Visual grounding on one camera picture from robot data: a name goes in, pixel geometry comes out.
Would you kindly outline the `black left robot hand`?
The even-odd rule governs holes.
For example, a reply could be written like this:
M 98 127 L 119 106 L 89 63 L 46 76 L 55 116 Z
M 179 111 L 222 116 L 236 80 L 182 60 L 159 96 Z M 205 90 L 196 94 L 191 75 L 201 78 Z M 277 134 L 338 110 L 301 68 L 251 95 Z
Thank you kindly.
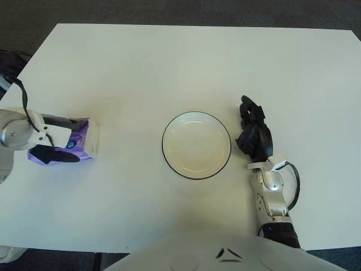
M 71 130 L 64 147 L 36 145 L 28 150 L 28 159 L 40 165 L 51 163 L 76 163 L 85 157 L 84 143 L 88 129 L 88 119 L 66 119 L 64 117 L 42 115 L 45 127 L 49 125 Z

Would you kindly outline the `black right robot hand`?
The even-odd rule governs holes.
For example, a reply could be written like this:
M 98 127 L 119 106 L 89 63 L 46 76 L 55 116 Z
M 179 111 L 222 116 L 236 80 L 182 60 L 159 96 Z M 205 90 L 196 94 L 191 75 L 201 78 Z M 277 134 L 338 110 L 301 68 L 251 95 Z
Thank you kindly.
M 273 155 L 273 142 L 262 107 L 243 95 L 239 112 L 243 130 L 235 139 L 238 148 L 249 155 L 253 163 L 265 162 Z

